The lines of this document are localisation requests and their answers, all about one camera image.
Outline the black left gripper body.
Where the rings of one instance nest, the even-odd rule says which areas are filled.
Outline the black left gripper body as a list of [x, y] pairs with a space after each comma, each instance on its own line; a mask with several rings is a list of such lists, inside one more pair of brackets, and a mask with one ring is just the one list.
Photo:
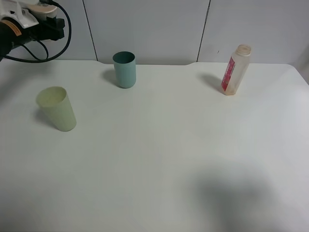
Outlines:
[[21, 25], [16, 21], [12, 21], [12, 23], [14, 25], [12, 48], [17, 48], [31, 41], [42, 40], [42, 34], [48, 28], [48, 25], [45, 22], [40, 22], [39, 24], [26, 29], [22, 28]]

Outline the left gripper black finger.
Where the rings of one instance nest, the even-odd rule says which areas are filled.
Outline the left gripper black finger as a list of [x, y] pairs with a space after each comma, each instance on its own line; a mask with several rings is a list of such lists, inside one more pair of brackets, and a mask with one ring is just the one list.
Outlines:
[[65, 37], [64, 35], [64, 27], [65, 20], [63, 18], [46, 18], [46, 26], [47, 26], [47, 35], [48, 39], [52, 41], [57, 41]]

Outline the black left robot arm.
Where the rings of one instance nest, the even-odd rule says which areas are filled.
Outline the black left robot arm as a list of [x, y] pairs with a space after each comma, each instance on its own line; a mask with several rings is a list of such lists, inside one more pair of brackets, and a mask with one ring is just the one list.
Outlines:
[[[46, 20], [39, 20], [38, 22], [37, 25], [24, 29], [16, 20], [9, 17], [3, 18], [0, 21], [0, 58], [23, 63], [45, 63], [61, 56], [67, 50], [71, 41], [71, 24], [69, 24], [68, 40], [65, 47], [59, 53], [50, 57], [43, 41], [57, 41], [64, 38], [65, 20], [47, 17]], [[39, 59], [26, 47], [26, 44], [30, 42], [37, 42], [44, 48], [46, 53], [45, 59]], [[9, 56], [9, 53], [18, 47], [26, 49], [33, 57], [33, 60]]]

